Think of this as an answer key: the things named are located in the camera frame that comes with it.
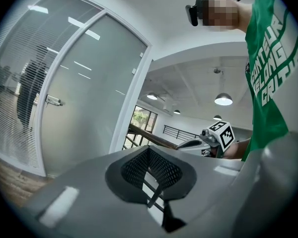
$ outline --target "mesh pattern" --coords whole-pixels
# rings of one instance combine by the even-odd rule
[[[122,166],[122,177],[131,185],[142,189],[148,170],[147,150],[137,155]]]
[[[125,163],[122,166],[121,174],[128,183],[142,189],[149,167],[162,189],[171,187],[182,177],[182,171],[178,166],[151,149],[140,153]]]
[[[181,169],[153,150],[149,150],[149,166],[162,189],[174,185],[182,177]]]

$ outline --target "wooden floor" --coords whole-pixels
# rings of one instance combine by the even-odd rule
[[[15,168],[0,159],[0,190],[7,200],[19,207],[52,180]]]

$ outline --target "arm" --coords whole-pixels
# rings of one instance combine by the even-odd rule
[[[247,149],[250,138],[238,143],[233,143],[224,153],[223,159],[241,159]]]

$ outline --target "green t-shirt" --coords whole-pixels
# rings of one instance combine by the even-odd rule
[[[245,40],[247,82],[253,100],[253,135],[242,158],[284,136],[289,129],[274,94],[298,62],[298,26],[281,0],[255,0]]]

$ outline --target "door lock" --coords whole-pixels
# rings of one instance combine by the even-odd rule
[[[63,104],[61,103],[61,100],[60,99],[55,98],[55,97],[53,97],[51,95],[47,95],[46,96],[45,102],[50,103],[50,104],[52,104],[54,106],[63,106]]]

